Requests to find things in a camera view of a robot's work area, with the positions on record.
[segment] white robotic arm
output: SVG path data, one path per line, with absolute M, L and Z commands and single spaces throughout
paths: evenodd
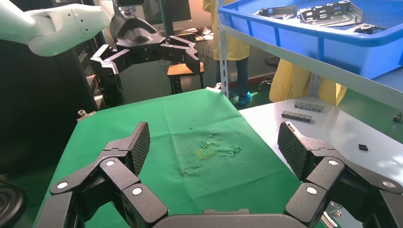
M 9 0 L 0 0 L 0 39 L 27 44 L 39 56 L 54 56 L 108 27 L 110 13 L 81 4 L 23 12 Z

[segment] blue tray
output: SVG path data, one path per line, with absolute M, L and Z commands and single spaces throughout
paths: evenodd
M 376 34 L 302 24 L 253 15 L 261 8 L 298 5 L 298 10 L 332 0 L 239 0 L 219 8 L 222 24 L 263 42 L 318 59 L 372 79 L 403 65 L 403 0 L 351 0 L 363 23 L 387 28 Z

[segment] white shelf frame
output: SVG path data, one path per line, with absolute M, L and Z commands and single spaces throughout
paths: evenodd
M 217 1 L 217 9 L 224 5 L 223 0 Z M 351 73 L 347 70 L 343 70 L 334 65 L 321 62 L 319 60 L 306 57 L 304 55 L 286 50 L 282 47 L 277 47 L 265 43 L 257 38 L 251 37 L 245 33 L 241 33 L 235 29 L 228 26 L 222 25 L 220 20 L 220 13 L 217 11 L 218 16 L 218 26 L 219 26 L 219 49 L 220 49 L 220 62 L 221 62 L 221 82 L 228 86 L 229 80 L 226 73 L 228 72 L 227 66 L 223 66 L 223 59 L 227 56 L 227 46 L 225 44 L 225 34 L 234 36 L 244 42 L 249 43 L 263 51 L 266 51 L 272 55 L 278 56 L 288 62 L 297 64 L 304 69 L 311 71 L 313 74 L 319 75 L 321 77 L 328 78 L 334 82 L 344 85 L 348 89 L 352 89 L 362 95 L 372 98 L 378 102 L 388 105 L 397 110 L 403 110 L 403 92 L 382 85 L 371 79 L 367 79 L 360 75 Z M 228 88 L 225 88 L 226 95 L 228 97 Z

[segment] green cloth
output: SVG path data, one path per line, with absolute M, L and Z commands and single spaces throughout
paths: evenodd
M 204 209 L 283 213 L 300 185 L 229 100 L 208 90 L 107 109 L 79 122 L 51 183 L 93 162 L 140 121 L 149 123 L 151 145 L 139 177 L 170 215 Z M 108 203 L 86 227 L 128 226 Z

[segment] table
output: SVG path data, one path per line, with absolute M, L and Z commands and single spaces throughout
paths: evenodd
M 297 100 L 322 105 L 325 110 L 318 113 L 294 108 Z M 312 122 L 283 118 L 281 113 L 284 110 L 311 115 Z M 285 164 L 287 162 L 278 149 L 277 137 L 280 124 L 291 121 L 303 135 L 328 141 L 350 161 L 403 185 L 403 144 L 320 99 L 291 99 L 244 109 L 240 113 Z M 358 144 L 367 145 L 369 150 L 359 150 Z M 360 223 L 345 210 L 342 214 L 337 219 L 342 227 L 360 227 Z
M 300 185 L 224 94 L 206 89 L 103 110 L 80 121 L 51 184 L 94 161 L 109 141 L 128 136 L 139 121 L 149 123 L 151 135 L 139 177 L 170 215 L 203 209 L 283 213 Z M 202 141 L 212 146 L 199 156 Z M 108 203 L 86 227 L 127 225 Z

